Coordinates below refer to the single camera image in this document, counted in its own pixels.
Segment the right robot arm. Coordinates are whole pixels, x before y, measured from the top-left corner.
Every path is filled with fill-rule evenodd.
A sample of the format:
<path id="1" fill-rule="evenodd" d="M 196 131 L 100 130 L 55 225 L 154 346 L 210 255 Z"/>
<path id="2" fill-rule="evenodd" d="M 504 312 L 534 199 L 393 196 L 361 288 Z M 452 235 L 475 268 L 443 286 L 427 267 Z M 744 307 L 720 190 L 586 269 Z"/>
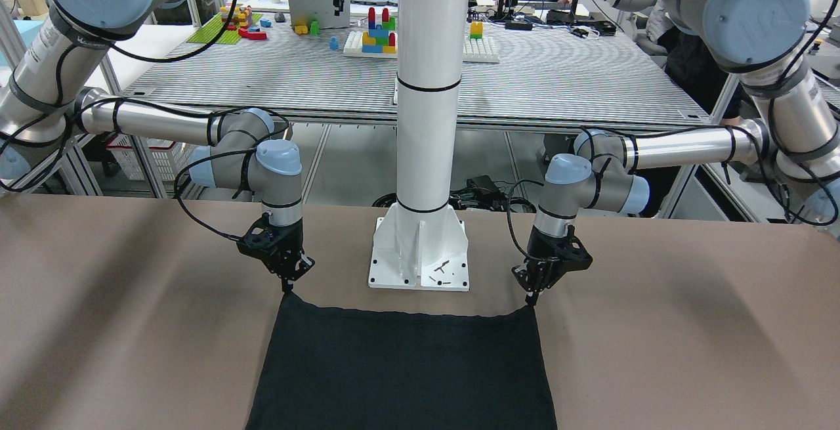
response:
<path id="1" fill-rule="evenodd" d="M 280 137 L 276 111 L 237 106 L 208 111 L 154 103 L 126 90 L 87 85 L 118 42 L 129 40 L 156 9 L 185 0 L 51 0 L 39 34 L 2 88 L 2 190 L 38 187 L 78 134 L 159 138 L 195 146 L 181 179 L 261 199 L 261 216 L 241 235 L 221 233 L 243 255 L 264 263 L 284 293 L 314 265 L 303 246 L 298 148 Z"/>

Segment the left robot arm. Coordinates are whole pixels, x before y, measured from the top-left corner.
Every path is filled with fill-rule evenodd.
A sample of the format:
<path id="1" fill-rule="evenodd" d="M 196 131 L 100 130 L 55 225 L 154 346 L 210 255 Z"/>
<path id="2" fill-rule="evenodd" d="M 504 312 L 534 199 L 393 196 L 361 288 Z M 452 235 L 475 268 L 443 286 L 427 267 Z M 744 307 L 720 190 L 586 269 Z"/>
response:
<path id="1" fill-rule="evenodd" d="M 523 263 L 512 270 L 528 305 L 591 266 L 575 233 L 579 211 L 645 208 L 642 169 L 756 163 L 787 221 L 838 232 L 838 120 L 806 57 L 816 44 L 810 0 L 606 1 L 663 12 L 653 41 L 668 53 L 664 71 L 704 110 L 716 107 L 728 75 L 739 90 L 723 104 L 723 127 L 647 136 L 584 128 L 570 152 L 552 158 Z"/>

